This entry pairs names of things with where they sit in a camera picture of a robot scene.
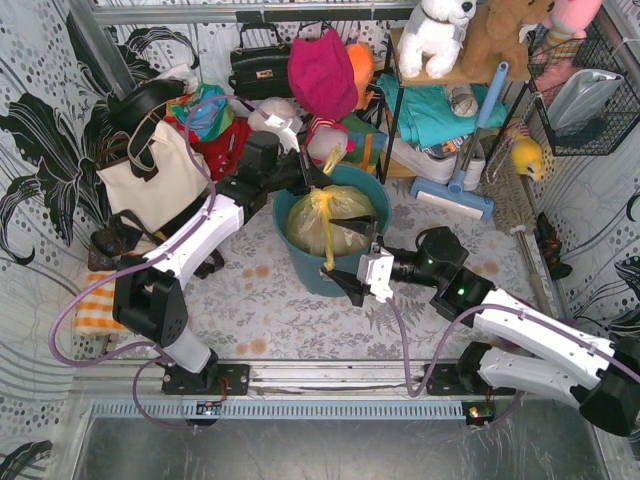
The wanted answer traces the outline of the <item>yellow plastic trash bag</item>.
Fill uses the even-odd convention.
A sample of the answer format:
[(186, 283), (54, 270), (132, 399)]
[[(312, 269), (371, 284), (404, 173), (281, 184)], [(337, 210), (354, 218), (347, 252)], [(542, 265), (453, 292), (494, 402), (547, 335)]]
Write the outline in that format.
[(331, 152), (330, 159), (327, 166), (316, 165), (325, 174), (325, 187), (313, 188), (296, 200), (284, 223), (288, 246), (318, 259), (327, 270), (335, 269), (339, 258), (355, 254), (370, 243), (363, 235), (335, 226), (329, 220), (377, 215), (371, 199), (361, 189), (334, 182), (336, 151)]

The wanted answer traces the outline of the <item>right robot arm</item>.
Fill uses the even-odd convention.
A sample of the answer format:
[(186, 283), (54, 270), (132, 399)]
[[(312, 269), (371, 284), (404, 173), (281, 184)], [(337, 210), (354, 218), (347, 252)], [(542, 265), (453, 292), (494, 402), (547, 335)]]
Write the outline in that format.
[(471, 343), (455, 367), (464, 389), (476, 393), (511, 389), (547, 397), (577, 409), (607, 433), (632, 434), (639, 416), (637, 341), (613, 342), (589, 335), (527, 306), (466, 268), (469, 253), (447, 227), (425, 230), (416, 250), (410, 251), (385, 248), (371, 215), (330, 223), (369, 242), (356, 273), (323, 272), (353, 305), (362, 306), (371, 295), (397, 312), (391, 282), (431, 287), (435, 291), (431, 305), (452, 327), (464, 324), (524, 349), (519, 355)]

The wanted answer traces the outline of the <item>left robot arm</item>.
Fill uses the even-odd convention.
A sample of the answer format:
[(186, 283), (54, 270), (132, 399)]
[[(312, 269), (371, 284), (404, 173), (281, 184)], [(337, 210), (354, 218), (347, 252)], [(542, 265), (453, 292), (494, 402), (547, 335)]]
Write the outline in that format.
[(168, 395), (224, 394), (229, 380), (217, 354), (188, 326), (183, 288), (219, 245), (266, 204), (269, 193), (306, 193), (327, 186), (291, 127), (250, 134), (235, 173), (215, 185), (202, 207), (174, 235), (118, 266), (114, 319), (151, 341), (166, 360), (162, 390)]

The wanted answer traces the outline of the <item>teal plastic trash bin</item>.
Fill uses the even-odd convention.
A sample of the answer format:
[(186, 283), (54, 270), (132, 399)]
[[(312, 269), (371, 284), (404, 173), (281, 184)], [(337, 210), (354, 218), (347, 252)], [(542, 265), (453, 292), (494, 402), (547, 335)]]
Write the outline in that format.
[(312, 294), (339, 297), (344, 291), (321, 269), (356, 273), (360, 256), (369, 251), (370, 238), (334, 222), (371, 215), (384, 233), (392, 207), (383, 185), (358, 167), (339, 164), (330, 179), (331, 185), (315, 187), (305, 195), (286, 190), (277, 194), (273, 219), (305, 288)]

